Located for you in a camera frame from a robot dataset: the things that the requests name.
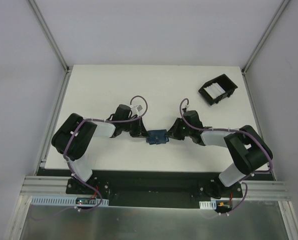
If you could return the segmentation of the blue leather card holder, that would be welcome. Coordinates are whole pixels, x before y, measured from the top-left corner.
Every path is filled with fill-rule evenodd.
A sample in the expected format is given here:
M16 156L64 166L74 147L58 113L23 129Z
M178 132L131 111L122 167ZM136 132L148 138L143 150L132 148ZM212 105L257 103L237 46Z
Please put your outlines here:
M149 137L146 139L146 143L150 145L166 144L167 142L169 142L169 138L166 135L166 129L149 130L148 134Z

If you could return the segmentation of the black card tray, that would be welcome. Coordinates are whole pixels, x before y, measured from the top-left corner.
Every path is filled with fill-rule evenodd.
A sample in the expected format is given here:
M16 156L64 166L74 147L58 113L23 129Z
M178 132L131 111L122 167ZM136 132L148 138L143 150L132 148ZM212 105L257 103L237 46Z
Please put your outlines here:
M231 97L237 88L238 86L226 74L222 74L205 82L198 93L212 106Z

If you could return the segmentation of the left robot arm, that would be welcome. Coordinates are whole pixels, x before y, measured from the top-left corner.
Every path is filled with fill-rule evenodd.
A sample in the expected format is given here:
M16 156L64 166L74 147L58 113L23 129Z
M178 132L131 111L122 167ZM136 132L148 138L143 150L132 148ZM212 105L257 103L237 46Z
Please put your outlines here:
M87 160L87 148L93 138L115 138L128 132L133 138L148 138L140 111L141 105L120 104L108 119L86 118L72 113L54 134L51 144L66 161L73 177L78 179L77 189L85 195L94 190L90 179L92 169Z

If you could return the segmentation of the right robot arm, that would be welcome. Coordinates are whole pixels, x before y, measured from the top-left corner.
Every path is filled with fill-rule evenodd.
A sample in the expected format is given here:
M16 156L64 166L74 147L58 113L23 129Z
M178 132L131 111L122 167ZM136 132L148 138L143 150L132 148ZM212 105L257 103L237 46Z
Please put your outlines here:
M180 141L189 137L200 146L228 149L233 163L219 174L214 184L215 194L222 198L231 193L236 182L267 163L272 166L272 151L250 125L238 129L203 126L197 111L189 110L176 119L166 136Z

